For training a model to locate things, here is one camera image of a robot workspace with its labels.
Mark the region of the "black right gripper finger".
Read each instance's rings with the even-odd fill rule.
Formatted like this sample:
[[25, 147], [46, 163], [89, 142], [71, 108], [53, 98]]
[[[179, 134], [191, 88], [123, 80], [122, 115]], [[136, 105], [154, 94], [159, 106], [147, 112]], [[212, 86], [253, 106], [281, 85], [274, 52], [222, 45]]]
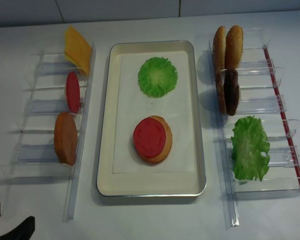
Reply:
[[0, 240], [29, 240], [35, 232], [35, 217], [29, 216], [10, 232], [1, 235]]

